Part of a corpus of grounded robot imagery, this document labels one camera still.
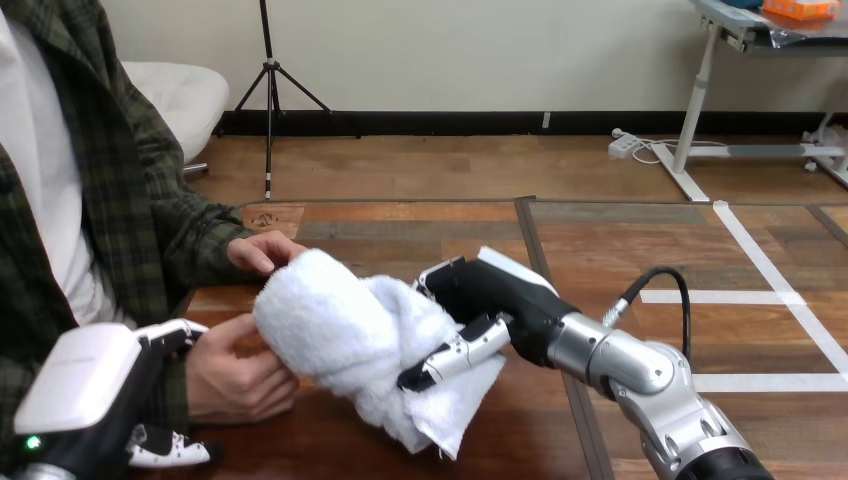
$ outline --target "white cushion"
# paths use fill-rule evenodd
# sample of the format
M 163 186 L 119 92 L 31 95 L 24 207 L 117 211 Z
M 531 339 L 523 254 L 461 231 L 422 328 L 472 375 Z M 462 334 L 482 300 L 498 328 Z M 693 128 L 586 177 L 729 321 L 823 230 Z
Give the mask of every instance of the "white cushion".
M 130 80 L 150 100 L 183 147 L 189 163 L 203 150 L 224 113 L 227 81 L 204 67 L 122 62 Z

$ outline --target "green indicator light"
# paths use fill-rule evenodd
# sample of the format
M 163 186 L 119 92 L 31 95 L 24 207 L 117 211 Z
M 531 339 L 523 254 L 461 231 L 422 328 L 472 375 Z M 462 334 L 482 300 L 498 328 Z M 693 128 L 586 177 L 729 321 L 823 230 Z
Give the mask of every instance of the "green indicator light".
M 35 450 L 40 446 L 41 446 L 41 439 L 40 438 L 38 438 L 36 436 L 32 436 L 32 437 L 27 438 L 27 448 L 28 449 Z

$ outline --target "human hand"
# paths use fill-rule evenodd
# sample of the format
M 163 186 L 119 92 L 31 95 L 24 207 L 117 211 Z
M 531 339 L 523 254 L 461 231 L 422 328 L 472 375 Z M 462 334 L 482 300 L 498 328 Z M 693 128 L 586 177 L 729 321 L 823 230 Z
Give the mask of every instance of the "human hand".
M 297 376 L 273 352 L 235 356 L 236 342 L 255 332 L 253 315 L 241 315 L 209 329 L 189 350 L 186 389 L 192 422 L 255 423 L 294 406 Z
M 233 240 L 227 245 L 227 258 L 245 272 L 267 276 L 305 251 L 306 247 L 274 230 Z

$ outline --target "black cable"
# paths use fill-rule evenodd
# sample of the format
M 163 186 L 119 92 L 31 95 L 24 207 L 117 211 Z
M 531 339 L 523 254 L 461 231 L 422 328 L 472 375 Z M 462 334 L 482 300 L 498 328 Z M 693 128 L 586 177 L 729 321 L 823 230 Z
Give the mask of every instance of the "black cable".
M 621 295 L 621 298 L 624 299 L 628 304 L 633 304 L 633 300 L 636 299 L 636 295 L 639 295 L 639 291 L 642 290 L 648 282 L 651 281 L 652 278 L 657 275 L 667 274 L 674 277 L 674 280 L 677 282 L 677 288 L 680 290 L 680 304 L 683 306 L 683 356 L 686 357 L 686 360 L 689 363 L 692 363 L 691 352 L 692 352 L 692 315 L 691 315 L 691 307 L 689 303 L 689 289 L 686 287 L 686 280 L 683 279 L 683 275 L 680 274 L 677 270 L 671 267 L 656 267 L 647 271 L 644 275 L 636 279 L 630 287 L 624 291 L 624 294 Z

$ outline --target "plaid shirt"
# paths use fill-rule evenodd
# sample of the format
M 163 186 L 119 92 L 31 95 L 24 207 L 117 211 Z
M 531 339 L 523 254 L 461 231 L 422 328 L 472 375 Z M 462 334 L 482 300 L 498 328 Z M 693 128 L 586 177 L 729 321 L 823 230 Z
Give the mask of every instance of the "plaid shirt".
M 80 172 L 83 229 L 122 309 L 138 326 L 159 323 L 192 286 L 246 279 L 226 246 L 253 232 L 185 184 L 180 145 L 124 72 L 98 0 L 0 0 L 0 9 L 32 33 L 47 63 Z M 0 471 L 17 405 L 75 326 L 0 145 Z M 148 410 L 146 421 L 185 431 L 182 361 L 166 365 Z

